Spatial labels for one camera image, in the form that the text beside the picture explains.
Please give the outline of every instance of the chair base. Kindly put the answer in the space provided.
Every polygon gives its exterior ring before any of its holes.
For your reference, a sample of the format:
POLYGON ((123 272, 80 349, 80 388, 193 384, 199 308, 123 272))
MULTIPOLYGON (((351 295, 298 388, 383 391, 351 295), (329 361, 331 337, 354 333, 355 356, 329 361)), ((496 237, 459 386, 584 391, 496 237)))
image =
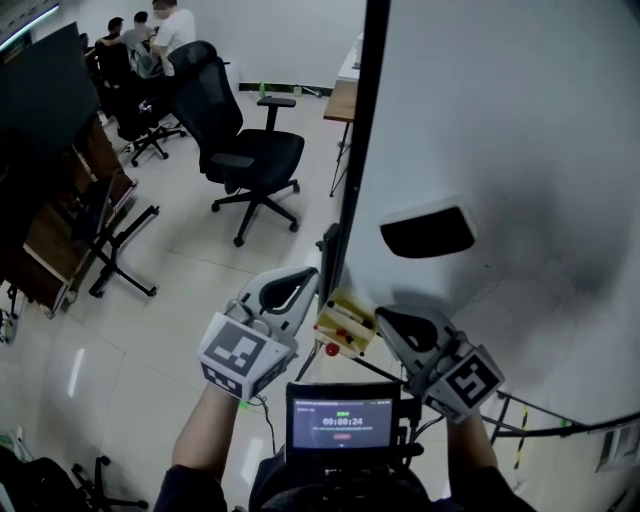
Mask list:
POLYGON ((104 268, 100 271, 100 277, 89 289, 89 295, 97 299, 102 298, 104 295, 102 289, 115 274, 131 283, 147 297, 155 297, 157 295, 158 289, 155 286, 151 289, 145 288, 138 281, 126 274, 118 266, 118 255, 120 252, 120 248, 127 241, 127 239, 129 239, 147 221, 147 219, 149 219, 151 216, 155 217, 159 214, 160 207, 150 206, 142 215, 140 215, 140 217, 138 217, 131 224, 131 226, 129 226, 122 233, 119 233, 117 236, 113 236, 111 233, 105 232, 100 236, 100 239, 97 243, 91 244, 89 246, 91 248, 91 252, 93 252, 96 257, 98 257, 105 264, 104 268), (108 257, 102 252, 102 247, 106 242, 109 242, 109 244, 111 245, 111 257, 108 257))
POLYGON ((84 470, 82 466, 80 466, 80 464, 74 464, 74 466, 71 468, 73 476, 75 476, 78 482, 80 482, 80 488, 78 490, 80 492, 86 492, 89 495, 88 501, 91 506, 90 510, 103 510, 104 512, 111 512, 111 505, 136 507, 142 510, 147 510, 149 508, 149 504, 146 501, 115 500, 105 496, 102 482, 102 466, 108 466, 109 464, 111 464, 111 461, 108 457, 102 456, 96 459, 94 482, 82 476, 82 472, 84 470))
POLYGON ((169 153, 167 153, 166 151, 163 151, 162 148, 160 147, 160 144, 158 144, 158 141, 160 139, 165 139, 167 137, 170 137, 171 135, 178 135, 178 134, 180 135, 180 137, 187 136, 187 132, 185 132, 184 130, 169 130, 164 126, 160 126, 156 128, 154 131, 151 131, 151 129, 148 129, 147 134, 148 135, 146 137, 143 137, 142 139, 138 139, 135 142, 133 142, 133 147, 136 150, 136 152, 131 158, 131 165, 133 165, 134 167, 138 167, 139 165, 138 157, 140 157, 140 155, 144 151, 146 151, 146 149, 149 146, 155 147, 160 153, 160 155, 162 156, 163 160, 166 160, 167 158, 169 158, 169 153))
MULTIPOLYGON (((286 185, 282 186, 278 190, 273 190, 270 193, 275 194, 276 192, 280 192, 281 190, 285 190, 289 187, 293 187, 293 191, 296 194, 300 193, 300 185, 298 184, 298 180, 291 180, 286 185)), ((225 197, 224 199, 218 199, 211 205, 212 212, 219 212, 221 204, 231 204, 231 203, 244 203, 248 201, 249 207, 247 208, 247 213, 244 215, 244 219, 242 220, 242 226, 240 226, 240 231, 238 231, 238 236, 233 239, 233 243, 236 247, 242 247, 244 245, 244 235, 249 227, 249 222, 251 222, 251 217, 258 208, 259 205, 263 204, 266 207, 270 208, 278 215, 283 216, 285 219, 291 221, 291 225, 289 226, 289 231, 296 233, 298 231, 299 225, 298 220, 291 215, 287 210, 282 208, 279 204, 269 198, 268 195, 263 192, 251 191, 245 192, 244 194, 238 194, 236 196, 225 197)))

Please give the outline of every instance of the small screen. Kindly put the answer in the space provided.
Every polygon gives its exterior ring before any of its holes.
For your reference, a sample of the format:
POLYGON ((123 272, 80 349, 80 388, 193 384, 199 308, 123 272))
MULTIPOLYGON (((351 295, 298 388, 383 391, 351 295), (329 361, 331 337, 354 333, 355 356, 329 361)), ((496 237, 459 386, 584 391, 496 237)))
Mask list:
POLYGON ((294 400, 293 447, 340 450, 387 448, 393 401, 294 400))

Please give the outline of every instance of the red button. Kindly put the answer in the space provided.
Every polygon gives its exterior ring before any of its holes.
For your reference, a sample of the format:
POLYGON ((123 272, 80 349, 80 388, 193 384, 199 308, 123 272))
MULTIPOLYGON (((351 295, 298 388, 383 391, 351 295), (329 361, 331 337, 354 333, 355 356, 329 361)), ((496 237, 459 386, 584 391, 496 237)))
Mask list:
POLYGON ((327 353, 327 355, 329 357, 334 357, 334 356, 337 356, 340 353, 340 347, 338 345, 336 345, 335 343, 329 343, 324 348, 324 351, 327 353))

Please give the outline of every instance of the bag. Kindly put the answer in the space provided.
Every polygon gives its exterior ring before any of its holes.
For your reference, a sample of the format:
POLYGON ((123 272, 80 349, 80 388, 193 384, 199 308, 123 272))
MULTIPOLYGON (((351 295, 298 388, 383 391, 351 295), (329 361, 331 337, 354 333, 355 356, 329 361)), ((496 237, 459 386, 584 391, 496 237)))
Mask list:
POLYGON ((151 54, 149 41, 140 43, 131 52, 131 69, 144 80, 162 75, 162 61, 151 54))

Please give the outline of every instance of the white shirt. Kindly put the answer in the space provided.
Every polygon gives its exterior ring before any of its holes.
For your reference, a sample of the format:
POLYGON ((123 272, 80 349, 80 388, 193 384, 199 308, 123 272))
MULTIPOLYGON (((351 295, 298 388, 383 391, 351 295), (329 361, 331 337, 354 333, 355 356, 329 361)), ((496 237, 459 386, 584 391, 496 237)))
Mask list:
POLYGON ((162 67, 165 75, 175 75, 173 66, 167 58, 171 52, 185 44, 193 43, 195 40, 196 20, 193 17, 193 13, 188 9, 175 11, 164 20, 153 44, 167 49, 166 55, 162 57, 162 67))

